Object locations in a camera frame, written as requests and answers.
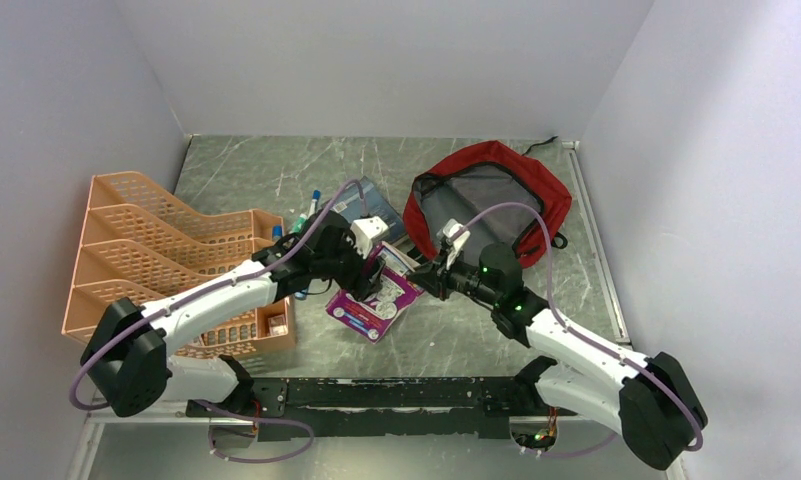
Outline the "red student backpack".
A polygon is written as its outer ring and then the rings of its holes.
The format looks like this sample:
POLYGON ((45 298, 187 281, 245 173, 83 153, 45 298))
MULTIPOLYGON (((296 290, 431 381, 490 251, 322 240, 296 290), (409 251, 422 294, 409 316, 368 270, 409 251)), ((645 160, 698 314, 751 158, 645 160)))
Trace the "red student backpack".
POLYGON ((505 202, 524 204, 538 212, 551 240, 544 240, 533 214, 521 208, 503 208, 471 226, 462 249, 463 261, 475 264, 485 246, 504 242, 520 265, 529 268, 548 246, 568 246, 568 239, 559 232, 572 205, 566 186, 539 161, 496 140, 460 149, 416 176, 402 219, 417 251, 432 259, 449 220, 465 224, 505 202))

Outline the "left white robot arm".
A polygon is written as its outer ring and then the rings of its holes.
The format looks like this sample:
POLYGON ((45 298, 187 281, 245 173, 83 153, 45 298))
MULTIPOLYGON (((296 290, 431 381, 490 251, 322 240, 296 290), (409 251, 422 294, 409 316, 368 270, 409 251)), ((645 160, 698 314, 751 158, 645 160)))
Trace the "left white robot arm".
POLYGON ((89 378, 104 398, 99 408, 118 417, 137 415, 159 400, 195 402, 230 416, 248 413, 256 405, 254 380, 233 356, 180 358, 177 351, 236 315, 303 291, 314 280, 331 281, 358 299, 372 295, 382 266, 369 255, 387 231, 376 217, 313 225, 182 293, 142 305, 128 298, 111 303, 80 358, 70 403, 95 410, 77 393, 81 380, 89 378))

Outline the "purple sticker book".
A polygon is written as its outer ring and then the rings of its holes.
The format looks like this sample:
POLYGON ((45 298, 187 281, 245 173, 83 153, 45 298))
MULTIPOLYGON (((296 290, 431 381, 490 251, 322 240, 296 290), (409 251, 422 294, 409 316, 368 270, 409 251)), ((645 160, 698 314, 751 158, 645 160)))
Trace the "purple sticker book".
POLYGON ((364 301, 339 290, 327 303, 326 313, 370 343, 379 342, 424 290, 406 278, 419 263, 394 246, 382 242, 372 257, 384 264, 379 289, 364 301))

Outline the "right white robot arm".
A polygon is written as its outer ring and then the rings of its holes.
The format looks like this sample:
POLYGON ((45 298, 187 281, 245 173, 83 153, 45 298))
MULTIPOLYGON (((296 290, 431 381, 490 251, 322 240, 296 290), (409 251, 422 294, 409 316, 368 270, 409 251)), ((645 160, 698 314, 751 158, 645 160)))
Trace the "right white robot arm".
POLYGON ((515 389, 524 412, 549 406, 593 420, 657 470, 702 447, 708 417, 681 363, 666 352, 647 356, 618 346, 568 319, 525 285, 508 246, 484 247, 477 264, 445 246, 407 278, 441 300, 459 293, 489 308, 503 336, 539 352, 515 389))

